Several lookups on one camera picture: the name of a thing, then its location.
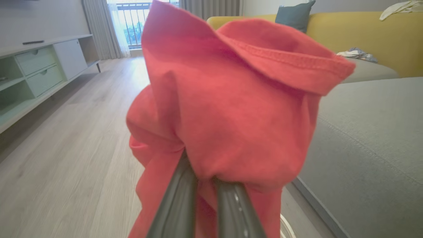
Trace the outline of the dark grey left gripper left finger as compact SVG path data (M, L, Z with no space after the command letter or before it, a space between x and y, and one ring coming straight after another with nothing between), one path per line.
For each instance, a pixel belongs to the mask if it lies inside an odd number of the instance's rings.
M197 185L184 151L145 238L195 238Z

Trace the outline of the teal throw pillow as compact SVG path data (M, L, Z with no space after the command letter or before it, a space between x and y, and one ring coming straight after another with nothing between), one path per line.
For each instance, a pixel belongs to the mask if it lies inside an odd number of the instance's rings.
M315 0L295 6L280 6L276 14L275 23L290 26L303 33L307 32L311 9Z

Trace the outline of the grey window curtain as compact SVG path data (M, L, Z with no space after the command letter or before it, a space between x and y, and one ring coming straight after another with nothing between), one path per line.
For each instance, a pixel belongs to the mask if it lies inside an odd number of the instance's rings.
M89 31L94 37L101 60L124 58L118 41L112 11L107 0L82 0Z
M180 8L207 20L217 16L239 16L243 0L178 0Z

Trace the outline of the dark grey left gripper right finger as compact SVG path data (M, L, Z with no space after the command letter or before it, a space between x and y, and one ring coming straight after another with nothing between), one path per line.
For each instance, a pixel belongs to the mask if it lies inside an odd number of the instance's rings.
M215 178L218 238L267 238L245 186Z

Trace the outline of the dark metal balcony railing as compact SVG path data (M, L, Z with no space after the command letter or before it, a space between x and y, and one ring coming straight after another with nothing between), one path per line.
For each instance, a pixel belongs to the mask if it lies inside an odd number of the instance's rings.
M141 36L151 4L152 0L144 2L127 0L116 3L118 17L123 24L123 31L130 49L141 48Z

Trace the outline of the white and green TV cabinet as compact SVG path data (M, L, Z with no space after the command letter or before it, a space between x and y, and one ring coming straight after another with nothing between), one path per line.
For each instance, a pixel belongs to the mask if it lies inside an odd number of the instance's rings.
M99 61L91 34L0 49L0 134Z

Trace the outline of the sheer white curtain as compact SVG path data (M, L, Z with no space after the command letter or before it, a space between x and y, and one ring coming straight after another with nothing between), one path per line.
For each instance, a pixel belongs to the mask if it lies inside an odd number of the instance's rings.
M117 8L117 0L107 0L109 6L112 24L114 27L115 36L117 39L117 44L119 48L119 58L128 58L131 57L129 46L126 41L123 24L120 21Z

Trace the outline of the red cotton garment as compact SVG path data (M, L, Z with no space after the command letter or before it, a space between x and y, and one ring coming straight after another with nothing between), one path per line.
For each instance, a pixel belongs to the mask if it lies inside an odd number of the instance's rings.
M213 29L154 0L141 38L150 84L127 114L144 166L128 238L146 238L183 152L198 178L195 238L217 238L215 179L245 185L266 238L281 238L281 195L302 169L319 101L355 64L305 33L244 18Z

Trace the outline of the cream white garment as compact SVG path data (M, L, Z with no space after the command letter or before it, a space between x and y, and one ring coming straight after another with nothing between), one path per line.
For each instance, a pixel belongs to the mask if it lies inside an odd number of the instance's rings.
M408 0L396 3L386 8L380 15L379 20L384 21L389 16L397 13L423 12L423 0Z

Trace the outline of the white and blue striped garment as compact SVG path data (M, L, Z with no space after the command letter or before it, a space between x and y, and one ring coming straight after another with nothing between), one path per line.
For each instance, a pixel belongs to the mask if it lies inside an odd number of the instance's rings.
M352 47L351 49L343 52L338 52L338 56L343 56L345 58L351 58L351 59L358 59L358 60L364 60L371 63L378 63L379 61L370 53L367 53L363 50L361 50L358 47Z

